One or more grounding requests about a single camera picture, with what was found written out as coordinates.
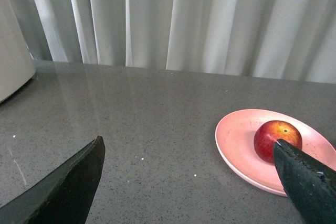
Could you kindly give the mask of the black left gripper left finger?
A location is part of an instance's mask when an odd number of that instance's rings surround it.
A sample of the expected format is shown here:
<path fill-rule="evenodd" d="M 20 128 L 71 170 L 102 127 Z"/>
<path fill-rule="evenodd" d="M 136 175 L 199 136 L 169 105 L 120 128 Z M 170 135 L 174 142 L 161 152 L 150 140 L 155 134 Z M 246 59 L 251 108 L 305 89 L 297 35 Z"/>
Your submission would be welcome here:
<path fill-rule="evenodd" d="M 105 156 L 97 136 L 32 188 L 1 207 L 1 223 L 85 223 Z"/>

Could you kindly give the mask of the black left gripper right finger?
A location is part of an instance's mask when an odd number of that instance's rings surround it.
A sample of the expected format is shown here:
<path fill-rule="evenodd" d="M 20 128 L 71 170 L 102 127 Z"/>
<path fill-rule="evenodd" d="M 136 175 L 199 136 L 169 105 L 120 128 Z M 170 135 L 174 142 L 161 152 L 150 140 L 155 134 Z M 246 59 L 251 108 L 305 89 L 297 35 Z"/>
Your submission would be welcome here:
<path fill-rule="evenodd" d="M 284 191 L 304 223 L 335 223 L 335 170 L 283 139 L 273 153 Z"/>

